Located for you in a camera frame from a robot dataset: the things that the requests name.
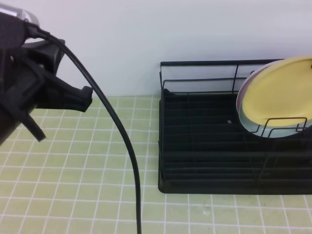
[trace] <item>countertop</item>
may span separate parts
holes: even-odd
[[[312,234],[311,195],[165,195],[157,188],[159,96],[109,98],[133,143],[143,234]],[[86,113],[34,110],[0,146],[0,233],[135,234],[122,138],[98,99]]]

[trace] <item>black cable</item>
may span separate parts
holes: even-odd
[[[44,40],[50,41],[51,43],[58,46],[64,54],[66,54],[69,59],[75,64],[75,66],[79,69],[79,71],[83,74],[83,76],[86,78],[86,80],[89,82],[95,93],[98,95],[99,99],[102,101],[103,105],[107,109],[108,113],[112,117],[115,125],[117,126],[118,130],[120,131],[120,134],[125,142],[125,145],[127,147],[129,157],[132,163],[133,168],[133,174],[135,177],[135,187],[136,187],[136,231],[137,234],[141,234],[141,189],[140,189],[140,175],[139,170],[137,166],[137,159],[135,152],[133,150],[131,141],[128,137],[128,134],[123,127],[119,117],[117,116],[116,112],[112,108],[110,102],[98,86],[98,84],[95,82],[95,80],[92,78],[90,73],[87,71],[87,69],[82,65],[82,63],[79,61],[79,59],[74,55],[74,53],[65,45],[62,44],[59,39],[52,36],[50,33],[40,29],[37,25],[27,23],[28,28],[28,34],[29,37],[32,38],[42,38]]]

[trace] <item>rack wire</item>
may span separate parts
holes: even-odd
[[[159,180],[164,193],[312,194],[312,138],[303,127],[272,128],[256,136],[240,124],[235,106],[239,66],[271,60],[162,62],[159,111]],[[235,66],[232,78],[165,79],[164,66]],[[167,82],[232,81],[231,90],[177,92]],[[270,118],[269,121],[285,118]],[[270,138],[273,131],[297,133]]]

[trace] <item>yellow plate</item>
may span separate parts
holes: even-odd
[[[251,82],[243,99],[243,111],[251,121],[265,125],[269,118],[312,119],[312,56],[282,60]],[[304,119],[270,120],[268,126],[287,126]]]

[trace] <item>white wall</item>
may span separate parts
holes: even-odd
[[[312,54],[311,0],[1,0],[65,39],[107,95],[160,90],[164,60]],[[59,77],[86,84],[64,59]]]

